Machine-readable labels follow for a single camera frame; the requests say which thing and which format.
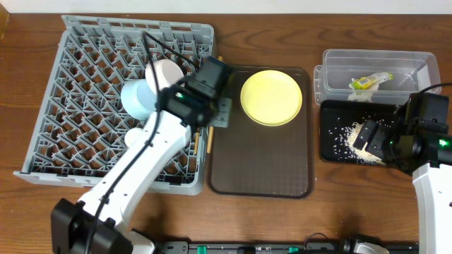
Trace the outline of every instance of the wooden table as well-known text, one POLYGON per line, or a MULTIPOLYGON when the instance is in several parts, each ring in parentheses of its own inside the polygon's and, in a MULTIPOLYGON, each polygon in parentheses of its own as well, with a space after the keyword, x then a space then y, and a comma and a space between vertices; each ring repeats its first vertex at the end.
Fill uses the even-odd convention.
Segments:
MULTIPOLYGON (((229 64, 286 66, 312 73, 326 49, 432 52, 452 80, 452 16, 98 15, 207 23, 229 64)), ((0 253, 50 253, 50 211, 83 188, 39 186, 13 176, 22 168, 62 32, 60 15, 13 14, 0 42, 0 253)), ((452 95, 452 89, 444 89, 452 95)), ((314 107, 319 128, 319 108, 314 107)), ((318 151, 319 137, 314 138, 318 151)), ((417 241, 411 177, 395 169, 322 162, 306 200, 146 194, 132 226, 155 238, 299 242, 313 232, 354 232, 417 241)))

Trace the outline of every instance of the gray plastic dish rack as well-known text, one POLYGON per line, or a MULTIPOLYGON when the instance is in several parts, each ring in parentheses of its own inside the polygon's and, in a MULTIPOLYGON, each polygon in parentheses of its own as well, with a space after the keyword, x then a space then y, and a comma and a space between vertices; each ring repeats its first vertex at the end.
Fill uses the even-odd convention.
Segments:
MULTIPOLYGON (((201 62, 214 56, 210 25, 122 18, 62 16, 61 37, 49 83, 22 171, 16 176, 37 184, 94 186, 126 151, 128 129, 144 121, 121 105, 127 80, 144 78, 148 61, 141 32, 201 62)), ((184 73, 193 66, 148 40, 153 60, 168 58, 184 73)), ((165 166, 149 191, 196 195, 203 189, 207 128, 165 166)))

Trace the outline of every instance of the green light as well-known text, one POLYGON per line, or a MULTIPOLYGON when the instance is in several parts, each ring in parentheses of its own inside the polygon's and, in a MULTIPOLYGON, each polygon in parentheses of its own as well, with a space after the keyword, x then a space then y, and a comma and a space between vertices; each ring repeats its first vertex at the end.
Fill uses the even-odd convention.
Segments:
POLYGON ((445 140, 439 140, 439 145, 440 146, 448 145, 448 142, 445 140))

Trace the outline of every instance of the black tray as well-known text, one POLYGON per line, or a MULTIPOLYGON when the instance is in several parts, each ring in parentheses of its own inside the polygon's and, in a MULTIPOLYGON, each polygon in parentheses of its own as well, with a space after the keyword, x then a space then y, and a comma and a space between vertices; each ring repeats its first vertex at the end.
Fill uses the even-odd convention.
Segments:
POLYGON ((216 193, 305 198, 314 188, 311 83, 296 68, 236 66, 228 87, 232 111, 228 128, 215 128, 208 185, 216 193), (245 81, 264 70, 282 71, 297 81, 303 102, 298 115, 281 126, 251 120, 240 103, 245 81))
POLYGON ((391 126, 391 122, 395 121, 396 118, 394 115, 396 109, 397 106, 395 105, 367 102, 344 102, 336 100, 322 102, 320 106, 321 158, 330 162, 372 164, 358 162, 354 158, 347 158, 344 152, 349 151, 339 141, 339 134, 343 134, 341 128, 350 127, 354 122, 363 124, 367 119, 374 121, 384 120, 385 124, 391 126), (341 152, 335 154, 335 148, 336 151, 340 149, 341 152))

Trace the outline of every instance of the yellow plate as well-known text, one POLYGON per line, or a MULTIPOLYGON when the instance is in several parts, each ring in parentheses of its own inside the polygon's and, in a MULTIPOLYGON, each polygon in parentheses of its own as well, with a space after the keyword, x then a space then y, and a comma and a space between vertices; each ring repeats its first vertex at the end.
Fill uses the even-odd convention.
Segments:
POLYGON ((245 113, 266 126, 288 123, 302 108, 302 101, 297 82, 280 71, 261 71, 252 75, 240 92, 245 113))

